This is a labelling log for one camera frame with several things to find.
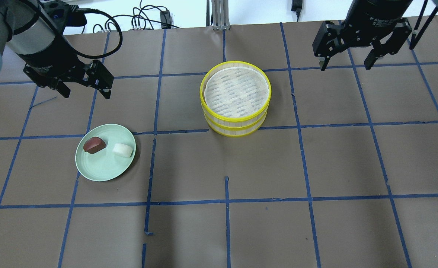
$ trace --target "mint green bowl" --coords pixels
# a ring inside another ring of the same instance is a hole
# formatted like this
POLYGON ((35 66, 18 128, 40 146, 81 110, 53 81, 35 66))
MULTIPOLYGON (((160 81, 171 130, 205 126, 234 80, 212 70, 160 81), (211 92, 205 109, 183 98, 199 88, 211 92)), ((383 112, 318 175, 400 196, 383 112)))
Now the mint green bowl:
POLYGON ((131 132, 122 125, 104 124, 92 129, 81 139, 75 152, 75 164, 81 175, 92 181, 107 181, 121 175, 131 165, 136 153, 136 141, 131 132), (106 148, 96 154, 83 151, 83 145, 92 137, 99 137, 106 143, 106 148), (113 154, 117 143, 133 148, 129 158, 113 154))

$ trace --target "grid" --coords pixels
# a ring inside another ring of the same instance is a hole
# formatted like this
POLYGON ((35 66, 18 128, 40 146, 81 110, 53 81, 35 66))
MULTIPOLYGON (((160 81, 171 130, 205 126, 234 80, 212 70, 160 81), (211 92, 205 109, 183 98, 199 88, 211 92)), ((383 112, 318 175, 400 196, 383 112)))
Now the grid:
MULTIPOLYGON (((156 108, 154 112, 154 130, 149 132, 133 132, 133 135, 153 135, 153 147, 152 147, 152 155, 151 155, 151 164, 150 164, 150 173, 149 173, 149 184, 148 184, 148 192, 147 192, 147 201, 146 202, 110 202, 110 203, 85 203, 85 204, 76 204, 75 198, 76 198, 76 192, 78 187, 78 178, 80 177, 80 174, 77 173, 76 181, 74 184, 74 190, 71 195, 71 202, 69 204, 25 204, 25 205, 1 205, 3 200, 4 192, 6 191, 6 187, 9 183, 10 174, 13 169, 13 165, 16 160, 17 153, 19 151, 19 147, 21 145, 21 142, 23 140, 28 139, 51 139, 51 138, 80 138, 83 137, 84 134, 64 134, 64 135, 38 135, 38 136, 24 136, 25 129, 27 127, 27 123, 30 117, 31 108, 33 108, 35 105, 35 97, 38 92, 38 87, 35 89, 35 92, 33 94, 32 100, 30 102, 30 109, 27 112, 27 116, 25 118, 22 132, 20 136, 15 137, 0 137, 0 140, 17 140, 17 146, 15 148, 15 152, 12 157, 12 161, 9 166, 9 171, 6 176, 6 180, 4 182, 1 195, 0 195, 0 210, 1 209, 26 209, 26 208, 68 208, 68 217, 66 221, 66 226, 64 230, 64 236, 62 241, 62 247, 60 251, 60 257, 58 261, 58 267, 62 266, 63 261, 63 255, 64 255, 64 249, 65 244, 68 239, 68 233, 69 233, 69 225, 71 221, 71 215, 75 208, 81 208, 81 207, 130 207, 130 206, 143 206, 146 209, 146 215, 145 215, 145 221, 144 221, 144 232, 146 235, 151 236, 154 235, 152 230, 149 230, 149 215, 150 215, 150 209, 152 206, 169 206, 169 205, 198 205, 198 204, 225 204, 226 207, 226 263, 227 267, 232 267, 231 263, 231 237, 230 237, 230 216, 229 216, 229 205, 232 203, 244 203, 244 202, 308 202, 309 207, 309 215, 310 215, 310 224, 312 229, 312 235, 313 235, 313 243, 314 243, 314 253, 316 255, 316 264, 318 267, 321 267, 321 259, 320 259, 320 247, 319 247, 319 238, 317 237, 317 231, 316 231, 316 223, 315 223, 315 217, 314 217, 314 201, 337 201, 337 200, 389 200, 392 212, 394 214, 394 220, 396 221, 396 227, 399 233, 399 238, 402 245, 402 250, 404 251, 404 255, 406 258, 407 266, 412 267, 411 259, 409 257, 405 237, 403 235, 403 231, 401 229, 401 224, 399 221, 399 215, 396 210, 396 205, 394 204, 394 200, 402 199, 402 198, 429 198, 429 197, 438 197, 438 193, 431 193, 431 194, 393 194, 391 191, 390 185, 387 183, 387 171, 386 167, 384 166, 383 157, 381 155, 380 147, 378 144, 377 136, 375 133, 375 126, 383 126, 383 125, 405 125, 405 124, 438 124, 438 120, 434 121, 412 121, 412 122, 373 122, 371 119, 370 112, 367 107, 367 102, 365 99, 365 95, 363 93, 363 89, 361 86, 361 82, 358 76, 357 69, 358 68, 364 68, 364 66, 356 65, 353 60, 353 56, 350 50, 348 50, 348 56, 351 61, 350 66, 330 66, 328 68, 351 68, 354 72, 355 79, 357 82, 357 86, 359 88, 360 96, 363 102, 363 106, 365 109, 365 114, 367 117, 368 122, 360 122, 355 124, 309 124, 309 125, 302 125, 300 124, 300 117, 297 112, 297 100, 295 98, 295 90, 294 90, 294 79, 292 77, 292 71, 298 71, 298 70, 314 70, 319 69, 319 67, 292 67, 290 63, 290 56, 289 56, 289 50, 287 46, 287 39, 285 37, 284 32, 284 26, 282 23, 280 23, 280 29, 281 29, 281 35, 283 38, 283 46, 285 49, 285 56, 287 58, 287 68, 271 68, 271 69, 265 69, 265 72, 274 72, 274 71, 287 71, 289 76, 289 83, 291 87, 291 97, 292 97, 292 103, 295 110, 295 125, 284 125, 279 127, 261 127, 260 130, 263 131, 273 131, 278 129, 297 129, 298 133, 298 141, 299 141, 299 147, 301 152, 301 159, 303 163, 303 171, 304 171, 304 179, 305 179, 305 185, 306 185, 306 197, 290 197, 290 198, 243 198, 243 199, 231 199, 229 198, 229 177, 224 178, 224 198, 223 199, 215 199, 215 200, 190 200, 190 201, 160 201, 160 202, 152 202, 152 188, 154 186, 154 158, 155 158, 155 151, 156 151, 156 143, 157 139, 156 136, 163 135, 163 134, 178 134, 178 133, 203 133, 208 132, 209 129, 190 129, 190 130, 170 130, 170 131, 158 131, 158 112, 159 112, 159 106, 160 106, 160 98, 161 98, 161 81, 163 77, 168 76, 188 76, 188 75, 204 75, 206 72, 201 73, 173 73, 173 74, 163 74, 163 63, 164 63, 164 48, 166 44, 166 37, 168 30, 164 30, 163 37, 162 37, 162 46, 161 46, 161 59, 159 64, 159 73, 155 75, 132 75, 132 76, 118 76, 115 77, 115 79, 125 79, 125 78, 146 78, 146 77, 157 77, 158 78, 158 86, 157 86, 157 95, 156 95, 156 108), (369 127, 373 141, 375 144, 376 153, 379 159, 379 163, 382 169, 382 173, 384 176, 384 183, 387 188, 387 195, 361 195, 361 196, 339 196, 339 197, 314 197, 312 195, 311 189, 310 189, 310 182, 308 179, 308 171, 307 171, 307 158, 306 158, 306 151, 304 149, 304 142, 303 142, 303 135, 302 135, 302 129, 306 128, 321 128, 321 127, 369 127)), ((110 34, 107 35, 106 38, 106 44, 104 48, 104 52, 107 51, 107 44, 110 38, 110 34)), ((226 61, 226 32, 223 32, 222 35, 222 49, 223 49, 223 61, 226 61)), ((419 72, 422 76, 422 79, 426 85, 426 88, 428 90, 429 95, 431 96, 431 99, 433 101, 433 104, 435 105, 435 109, 438 112, 438 102, 436 98, 434 97, 433 91, 426 79, 426 76, 421 68, 421 66, 425 65, 438 65, 438 61, 435 62, 428 62, 428 63, 421 63, 419 62, 416 53, 412 51, 413 57, 415 59, 414 63, 395 63, 395 64, 376 64, 375 68, 381 68, 381 67, 391 67, 391 66, 417 66, 419 69, 419 72)), ((6 83, 0 83, 0 85, 6 85, 6 84, 25 84, 25 83, 31 83, 31 82, 6 82, 6 83)), ((96 100, 96 91, 93 95, 93 100, 91 103, 91 109, 88 119, 88 124, 86 126, 86 133, 90 131, 90 127, 92 124, 92 117, 93 112, 95 109, 95 100, 96 100)), ((143 244, 142 247, 142 267, 145 267, 146 258, 148 256, 146 255, 147 252, 147 243, 143 244)))

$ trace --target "yellow rim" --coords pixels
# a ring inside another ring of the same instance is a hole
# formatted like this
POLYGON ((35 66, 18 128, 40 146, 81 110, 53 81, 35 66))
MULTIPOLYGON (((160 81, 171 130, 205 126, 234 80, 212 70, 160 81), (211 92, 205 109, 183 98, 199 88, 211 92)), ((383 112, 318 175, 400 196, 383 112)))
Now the yellow rim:
POLYGON ((207 110, 207 112, 209 112, 210 114, 212 114, 213 117, 215 117, 215 118, 217 118, 217 119, 220 119, 220 120, 228 121, 228 122, 243 122, 243 121, 250 120, 250 119, 252 119, 253 117, 256 117, 257 115, 259 115, 261 112, 263 112, 263 111, 268 107, 268 105, 269 105, 269 103, 270 103, 270 98, 272 97, 272 86, 270 85, 270 81, 268 80, 268 77, 267 77, 267 76, 265 75, 265 73, 264 73, 262 70, 260 70, 260 68, 258 68, 257 66, 255 66, 255 65, 253 65, 253 64, 250 64, 250 63, 246 63, 246 62, 244 62, 244 61, 226 61, 225 63, 219 63, 218 65, 214 66, 210 71, 208 71, 208 72, 205 74, 204 78, 202 78, 202 83, 201 83, 201 88, 200 88, 200 90, 199 90, 199 95, 200 95, 200 98, 201 98, 201 104, 202 104, 202 106, 205 108, 205 110, 207 110), (261 73, 261 74, 265 77, 265 80, 267 81, 268 92, 269 92, 269 94, 268 94, 267 101, 265 102, 265 105, 263 105, 263 107, 260 108, 260 110, 258 110, 258 111, 255 112, 254 114, 251 114, 251 115, 249 115, 249 116, 247 116, 247 117, 240 117, 240 118, 229 118, 229 117, 223 117, 222 115, 217 114, 217 113, 215 113, 214 111, 212 111, 212 110, 207 106, 207 104, 205 103, 204 96, 202 96, 202 93, 203 93, 203 91, 204 91, 204 85, 205 85, 205 83, 206 83, 205 78, 208 77, 208 76, 209 76, 209 75, 210 75, 215 69, 217 69, 218 67, 223 66, 223 65, 225 65, 225 64, 231 64, 231 63, 241 63, 241 64, 246 64, 246 65, 248 65, 248 66, 252 66, 253 68, 255 68, 256 71, 258 71, 259 73, 261 73))
POLYGON ((218 133, 218 134, 220 134, 220 135, 222 135, 222 136, 232 137, 232 138, 239 138, 239 137, 249 136, 250 134, 256 132, 257 129, 259 129, 259 128, 262 126, 262 124, 263 124, 264 122, 265 122, 265 120, 264 120, 261 124, 259 124, 259 125, 256 127, 256 129, 254 129, 253 131, 251 131, 251 132, 249 132, 249 133, 246 133, 246 134, 242 134, 242 135, 229 135, 229 134, 224 134, 224 133, 221 133, 221 132, 215 130, 214 127, 212 127, 211 124, 209 124, 208 121, 207 121, 207 124, 209 125, 209 127, 211 127, 212 130, 214 130, 216 133, 218 133))
POLYGON ((266 115, 267 115, 267 113, 265 112, 264 114, 262 114, 262 116, 257 121, 255 121, 252 124, 245 126, 245 127, 226 127, 224 125, 221 125, 221 124, 215 122, 212 118, 207 116, 206 113, 204 113, 204 116, 207 117, 207 119, 209 119, 209 121, 211 121, 212 124, 216 125, 217 127, 222 128, 222 129, 226 129, 226 130, 230 130, 230 131, 240 131, 240 130, 244 130, 244 129, 248 129, 250 127, 253 127, 254 125, 258 124, 258 122, 260 122, 260 120, 262 120, 263 117, 265 117, 266 115))

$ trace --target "brown object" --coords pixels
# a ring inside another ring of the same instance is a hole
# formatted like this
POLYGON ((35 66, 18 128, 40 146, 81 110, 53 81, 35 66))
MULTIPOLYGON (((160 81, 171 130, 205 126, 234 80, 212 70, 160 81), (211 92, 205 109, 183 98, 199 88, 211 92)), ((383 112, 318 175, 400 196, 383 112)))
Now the brown object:
POLYGON ((106 148, 106 143, 102 139, 98 137, 90 138, 83 145, 83 151, 86 151, 89 154, 97 153, 106 148))

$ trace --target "white background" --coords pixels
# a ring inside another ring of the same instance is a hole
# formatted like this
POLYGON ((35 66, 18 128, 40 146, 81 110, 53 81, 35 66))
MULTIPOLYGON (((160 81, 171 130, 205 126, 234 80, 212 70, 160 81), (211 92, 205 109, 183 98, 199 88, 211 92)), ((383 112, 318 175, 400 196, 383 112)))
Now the white background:
MULTIPOLYGON (((166 6, 173 16, 173 24, 181 28, 203 27, 206 20, 207 0, 143 0, 142 5, 166 6)), ((110 15, 132 15, 132 8, 139 7, 139 0, 78 0, 68 4, 90 7, 107 12, 110 15)), ((301 22, 314 20, 343 20, 348 13, 352 0, 303 0, 300 15, 301 22)), ((414 0, 405 16, 418 16, 423 0, 414 0)), ((229 22, 233 24, 263 24, 275 22, 295 22, 297 17, 291 11, 292 0, 229 0, 229 22)), ((425 15, 429 15, 435 5, 429 1, 425 15)), ((158 10, 148 10, 146 14, 151 20, 160 20, 158 10)), ((93 25, 103 26, 106 17, 87 14, 88 24, 85 33, 91 33, 93 25)), ((122 31, 131 29, 130 17, 117 19, 122 31)), ((79 34, 82 27, 68 27, 64 34, 79 34)))

